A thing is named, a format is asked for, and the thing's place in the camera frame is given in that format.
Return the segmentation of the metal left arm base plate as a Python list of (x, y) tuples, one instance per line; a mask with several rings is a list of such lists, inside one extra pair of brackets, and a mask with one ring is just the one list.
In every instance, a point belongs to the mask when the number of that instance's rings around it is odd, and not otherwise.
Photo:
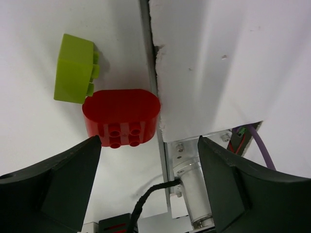
[(198, 153), (199, 137), (165, 144), (169, 180), (182, 183), (170, 189), (172, 218), (189, 215), (191, 220), (211, 216)]

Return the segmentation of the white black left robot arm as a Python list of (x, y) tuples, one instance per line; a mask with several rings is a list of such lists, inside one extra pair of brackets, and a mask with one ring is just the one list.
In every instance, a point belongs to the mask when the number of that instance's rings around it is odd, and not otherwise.
[[(198, 157), (175, 171), (173, 181), (150, 187), (133, 212), (115, 220), (127, 233), (147, 198), (179, 185), (193, 227), (213, 233), (308, 233), (311, 181), (276, 167), (261, 139), (266, 166), (198, 140)], [(93, 136), (71, 149), (0, 178), (0, 230), (3, 233), (76, 233), (83, 227), (101, 142)]]

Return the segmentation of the lime lego brick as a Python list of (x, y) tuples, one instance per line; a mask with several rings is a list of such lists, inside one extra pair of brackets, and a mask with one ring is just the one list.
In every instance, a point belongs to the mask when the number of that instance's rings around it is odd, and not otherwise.
[(99, 52), (92, 41), (64, 34), (57, 60), (53, 98), (83, 104), (99, 77)]

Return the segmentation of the red curved lego brick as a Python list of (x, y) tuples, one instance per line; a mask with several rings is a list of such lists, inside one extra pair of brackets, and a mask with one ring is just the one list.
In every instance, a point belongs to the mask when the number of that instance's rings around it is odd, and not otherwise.
[(143, 89), (101, 90), (82, 105), (88, 136), (103, 147), (136, 147), (150, 141), (157, 127), (160, 101)]

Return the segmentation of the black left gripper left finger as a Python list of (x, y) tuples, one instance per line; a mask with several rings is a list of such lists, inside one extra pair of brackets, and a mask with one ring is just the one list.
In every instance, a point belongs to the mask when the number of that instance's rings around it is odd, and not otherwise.
[(101, 141), (93, 136), (58, 155), (0, 177), (2, 233), (82, 230)]

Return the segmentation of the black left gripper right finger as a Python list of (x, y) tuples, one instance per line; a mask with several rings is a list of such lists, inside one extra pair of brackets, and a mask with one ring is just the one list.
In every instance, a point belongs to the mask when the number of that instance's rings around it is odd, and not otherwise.
[(309, 178), (266, 168), (206, 137), (198, 152), (216, 232), (310, 232)]

